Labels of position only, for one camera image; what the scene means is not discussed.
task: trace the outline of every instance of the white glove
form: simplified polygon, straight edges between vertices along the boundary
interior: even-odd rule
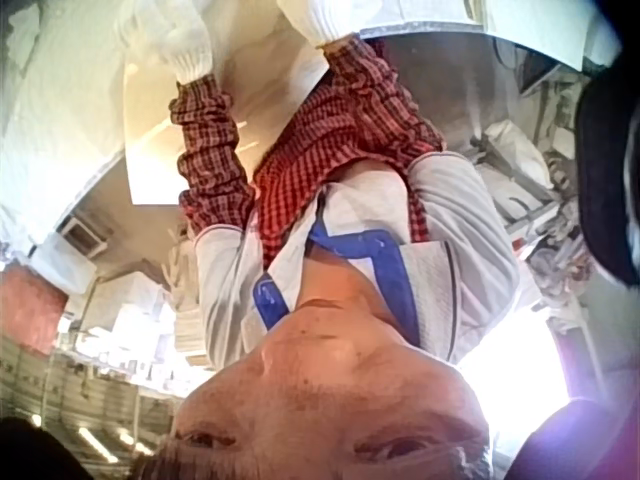
[[[382,0],[278,0],[278,6],[314,47],[359,32],[382,8]]]
[[[130,0],[121,10],[116,33],[137,61],[166,64],[179,83],[187,84],[213,68],[211,39],[198,12],[207,3]]]

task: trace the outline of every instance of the red checkered shirt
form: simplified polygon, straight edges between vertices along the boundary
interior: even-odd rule
[[[218,91],[211,75],[179,86],[170,109],[186,146],[178,170],[189,190],[180,195],[180,205],[196,234],[216,224],[243,229],[256,208],[266,269],[332,173],[368,159],[390,165],[404,179],[412,241],[426,241],[425,212],[407,171],[416,158],[442,151],[444,141],[378,53],[357,36],[325,53],[329,74],[255,172],[258,200],[234,153],[238,132],[229,116],[230,97]]]

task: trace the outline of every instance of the blue apron strap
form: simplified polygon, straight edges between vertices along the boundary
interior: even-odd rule
[[[400,247],[389,232],[376,229],[329,236],[318,215],[309,240],[333,254],[349,259],[371,258],[376,283],[393,316],[415,346],[420,345],[418,314]],[[256,283],[253,297],[267,329],[289,313],[282,294],[268,273]]]

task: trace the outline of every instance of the plaid sleeve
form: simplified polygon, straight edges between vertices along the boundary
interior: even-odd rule
[[[325,53],[334,85],[354,101],[363,146],[408,165],[419,156],[446,149],[440,132],[423,119],[397,72],[357,35]]]
[[[180,206],[196,235],[212,225],[244,229],[253,207],[254,190],[235,154],[238,129],[230,107],[231,97],[218,91],[213,75],[178,84],[178,98],[169,105],[186,147],[178,171],[189,189],[180,194]]]

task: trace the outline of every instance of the hand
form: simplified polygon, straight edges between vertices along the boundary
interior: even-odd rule
[[[137,61],[166,64],[178,82],[190,83],[213,68],[211,39],[198,12],[208,3],[129,0],[122,7],[116,33]]]
[[[314,47],[357,33],[382,8],[382,0],[278,0],[278,6]]]

